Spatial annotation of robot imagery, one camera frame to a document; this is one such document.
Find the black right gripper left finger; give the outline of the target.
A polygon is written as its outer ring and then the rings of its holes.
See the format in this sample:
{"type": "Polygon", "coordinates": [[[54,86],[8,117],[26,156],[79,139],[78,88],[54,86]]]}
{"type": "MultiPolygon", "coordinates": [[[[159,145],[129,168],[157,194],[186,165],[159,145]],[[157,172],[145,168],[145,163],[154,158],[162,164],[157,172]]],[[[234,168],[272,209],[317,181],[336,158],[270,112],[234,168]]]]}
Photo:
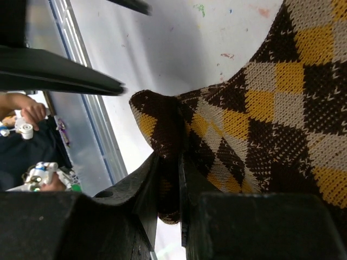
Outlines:
{"type": "Polygon", "coordinates": [[[157,225],[157,167],[150,155],[94,197],[2,192],[1,259],[150,259],[157,225]]]}

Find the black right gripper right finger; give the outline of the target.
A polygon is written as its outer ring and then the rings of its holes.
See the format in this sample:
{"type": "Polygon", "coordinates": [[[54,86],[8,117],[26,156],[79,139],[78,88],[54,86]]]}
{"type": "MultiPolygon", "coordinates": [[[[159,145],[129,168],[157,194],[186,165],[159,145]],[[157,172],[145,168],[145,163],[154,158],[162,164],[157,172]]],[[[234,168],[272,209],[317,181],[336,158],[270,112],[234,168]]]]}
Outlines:
{"type": "Polygon", "coordinates": [[[187,259],[346,259],[321,201],[306,194],[223,193],[186,153],[178,163],[187,259]]]}

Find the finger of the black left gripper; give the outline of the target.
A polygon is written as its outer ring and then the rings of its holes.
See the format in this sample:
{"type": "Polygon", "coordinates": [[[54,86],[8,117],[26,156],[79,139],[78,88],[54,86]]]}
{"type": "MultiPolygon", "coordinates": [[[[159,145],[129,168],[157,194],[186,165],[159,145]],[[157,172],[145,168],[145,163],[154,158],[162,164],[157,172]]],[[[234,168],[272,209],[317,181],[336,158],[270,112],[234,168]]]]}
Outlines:
{"type": "Polygon", "coordinates": [[[120,5],[122,7],[128,8],[130,10],[133,10],[135,12],[144,14],[144,15],[151,14],[150,5],[148,5],[146,2],[141,0],[108,0],[108,1],[117,5],[120,5]]]}
{"type": "Polygon", "coordinates": [[[123,83],[43,49],[1,46],[1,91],[119,96],[123,83]]]}

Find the brown yellow argyle sock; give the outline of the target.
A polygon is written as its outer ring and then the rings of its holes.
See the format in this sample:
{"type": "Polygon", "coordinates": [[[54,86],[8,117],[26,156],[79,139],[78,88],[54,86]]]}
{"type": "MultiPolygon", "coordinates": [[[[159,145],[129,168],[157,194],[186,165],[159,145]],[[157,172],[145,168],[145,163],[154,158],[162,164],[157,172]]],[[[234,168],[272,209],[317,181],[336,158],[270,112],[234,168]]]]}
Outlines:
{"type": "Polygon", "coordinates": [[[346,1],[284,1],[229,80],[130,99],[162,159],[159,217],[179,221],[178,158],[223,192],[311,193],[346,227],[346,1]]]}

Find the operator right hand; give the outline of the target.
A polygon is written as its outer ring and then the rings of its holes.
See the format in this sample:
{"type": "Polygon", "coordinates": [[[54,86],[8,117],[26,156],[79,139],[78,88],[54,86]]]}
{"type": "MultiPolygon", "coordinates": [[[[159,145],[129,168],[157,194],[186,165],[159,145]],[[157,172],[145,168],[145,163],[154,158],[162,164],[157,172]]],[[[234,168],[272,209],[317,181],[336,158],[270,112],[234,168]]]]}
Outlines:
{"type": "Polygon", "coordinates": [[[26,123],[33,126],[35,131],[38,131],[38,123],[43,121],[47,116],[46,107],[42,103],[33,101],[21,109],[21,116],[26,123]]]}

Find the operator left hand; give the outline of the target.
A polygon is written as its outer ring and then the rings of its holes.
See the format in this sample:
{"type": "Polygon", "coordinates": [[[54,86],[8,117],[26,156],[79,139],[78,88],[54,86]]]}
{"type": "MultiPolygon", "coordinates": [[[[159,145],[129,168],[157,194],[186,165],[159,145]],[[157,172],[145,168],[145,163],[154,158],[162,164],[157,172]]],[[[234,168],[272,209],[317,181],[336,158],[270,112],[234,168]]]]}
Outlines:
{"type": "Polygon", "coordinates": [[[52,180],[49,184],[43,184],[40,191],[54,192],[54,191],[65,191],[65,184],[59,179],[59,175],[54,172],[52,175],[52,180]]]}

